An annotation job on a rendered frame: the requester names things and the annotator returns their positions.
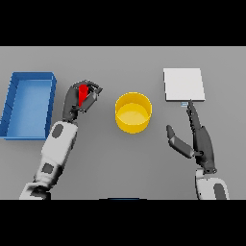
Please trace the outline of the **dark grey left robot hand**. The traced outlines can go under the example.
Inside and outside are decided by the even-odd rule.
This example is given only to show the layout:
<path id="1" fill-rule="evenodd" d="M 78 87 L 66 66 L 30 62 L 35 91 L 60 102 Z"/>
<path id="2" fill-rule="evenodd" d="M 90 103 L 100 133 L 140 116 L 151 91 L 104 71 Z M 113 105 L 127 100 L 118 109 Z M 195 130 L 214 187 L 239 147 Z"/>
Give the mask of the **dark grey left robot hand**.
<path id="1" fill-rule="evenodd" d="M 79 86 L 87 85 L 88 95 L 83 105 L 79 107 Z M 83 80 L 73 84 L 65 95 L 63 103 L 62 120 L 64 122 L 73 123 L 77 117 L 78 112 L 87 112 L 88 109 L 97 101 L 97 97 L 102 92 L 102 88 L 90 80 Z"/>

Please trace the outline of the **blue plastic tray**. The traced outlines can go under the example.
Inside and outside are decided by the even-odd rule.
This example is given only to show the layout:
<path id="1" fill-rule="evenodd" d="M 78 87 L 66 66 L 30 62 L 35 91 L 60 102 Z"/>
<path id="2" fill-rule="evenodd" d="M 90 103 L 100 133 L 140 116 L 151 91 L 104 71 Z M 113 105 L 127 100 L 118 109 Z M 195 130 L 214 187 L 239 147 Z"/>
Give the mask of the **blue plastic tray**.
<path id="1" fill-rule="evenodd" d="M 56 83 L 53 72 L 13 72 L 0 117 L 0 138 L 45 140 L 50 131 Z"/>

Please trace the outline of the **pale square measuring scale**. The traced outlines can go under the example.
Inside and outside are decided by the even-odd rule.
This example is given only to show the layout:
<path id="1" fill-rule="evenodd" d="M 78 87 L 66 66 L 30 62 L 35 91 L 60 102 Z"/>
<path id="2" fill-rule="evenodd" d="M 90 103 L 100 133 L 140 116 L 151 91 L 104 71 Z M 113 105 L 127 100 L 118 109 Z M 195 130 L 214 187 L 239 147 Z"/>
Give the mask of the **pale square measuring scale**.
<path id="1" fill-rule="evenodd" d="M 163 82 L 167 102 L 205 102 L 200 68 L 164 68 Z"/>

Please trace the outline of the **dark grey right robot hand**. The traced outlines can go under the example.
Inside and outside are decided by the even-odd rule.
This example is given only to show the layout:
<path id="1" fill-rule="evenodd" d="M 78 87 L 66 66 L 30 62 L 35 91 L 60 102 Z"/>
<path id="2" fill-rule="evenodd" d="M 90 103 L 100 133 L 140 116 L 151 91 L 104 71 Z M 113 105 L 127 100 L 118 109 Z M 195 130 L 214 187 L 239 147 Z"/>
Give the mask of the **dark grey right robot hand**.
<path id="1" fill-rule="evenodd" d="M 195 158 L 196 163 L 203 168 L 205 174 L 214 174 L 217 169 L 209 132 L 205 126 L 201 125 L 198 112 L 191 100 L 188 101 L 186 112 L 192 132 L 193 146 L 178 138 L 170 125 L 166 126 L 168 144 L 184 157 Z"/>

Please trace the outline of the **yellow bowl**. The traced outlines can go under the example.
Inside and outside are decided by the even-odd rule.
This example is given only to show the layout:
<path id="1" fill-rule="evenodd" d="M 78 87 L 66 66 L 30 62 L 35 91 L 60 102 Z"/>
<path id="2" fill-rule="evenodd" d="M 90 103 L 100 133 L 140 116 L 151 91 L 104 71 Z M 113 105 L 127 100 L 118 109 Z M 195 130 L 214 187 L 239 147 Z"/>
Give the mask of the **yellow bowl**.
<path id="1" fill-rule="evenodd" d="M 120 130 L 130 135 L 146 129 L 152 116 L 152 104 L 142 93 L 127 92 L 115 102 L 115 122 Z"/>

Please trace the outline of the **red beaker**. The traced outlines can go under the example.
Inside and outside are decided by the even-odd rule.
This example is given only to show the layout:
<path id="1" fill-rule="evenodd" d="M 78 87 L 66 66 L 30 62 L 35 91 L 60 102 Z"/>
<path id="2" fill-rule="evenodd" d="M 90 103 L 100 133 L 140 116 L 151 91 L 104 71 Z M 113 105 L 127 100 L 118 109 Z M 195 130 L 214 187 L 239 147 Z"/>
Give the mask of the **red beaker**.
<path id="1" fill-rule="evenodd" d="M 79 86 L 79 107 L 83 105 L 83 102 L 87 98 L 87 95 L 88 95 L 87 85 L 80 85 Z"/>

